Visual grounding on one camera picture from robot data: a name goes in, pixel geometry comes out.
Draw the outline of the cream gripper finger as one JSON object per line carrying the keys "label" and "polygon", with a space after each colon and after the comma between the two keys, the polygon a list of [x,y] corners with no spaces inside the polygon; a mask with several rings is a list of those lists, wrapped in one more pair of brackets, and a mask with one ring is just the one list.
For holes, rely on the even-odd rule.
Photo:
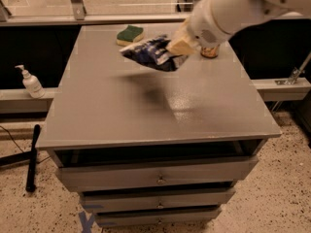
{"label": "cream gripper finger", "polygon": [[173,55],[190,55],[195,53],[198,43],[188,31],[188,23],[184,21],[172,38],[166,49]]}

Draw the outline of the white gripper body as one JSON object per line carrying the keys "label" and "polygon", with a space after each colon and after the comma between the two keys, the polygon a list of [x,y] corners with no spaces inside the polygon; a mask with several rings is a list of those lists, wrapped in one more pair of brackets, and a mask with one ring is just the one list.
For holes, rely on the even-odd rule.
{"label": "white gripper body", "polygon": [[201,0],[194,6],[189,17],[188,31],[203,48],[214,48],[231,37],[216,23],[211,0]]}

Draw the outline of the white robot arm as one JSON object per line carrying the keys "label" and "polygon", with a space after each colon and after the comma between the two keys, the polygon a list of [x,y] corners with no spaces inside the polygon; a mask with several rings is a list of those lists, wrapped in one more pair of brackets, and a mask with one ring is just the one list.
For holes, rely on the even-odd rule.
{"label": "white robot arm", "polygon": [[311,15],[311,0],[199,0],[167,46],[174,55],[214,48],[242,29],[288,12]]}

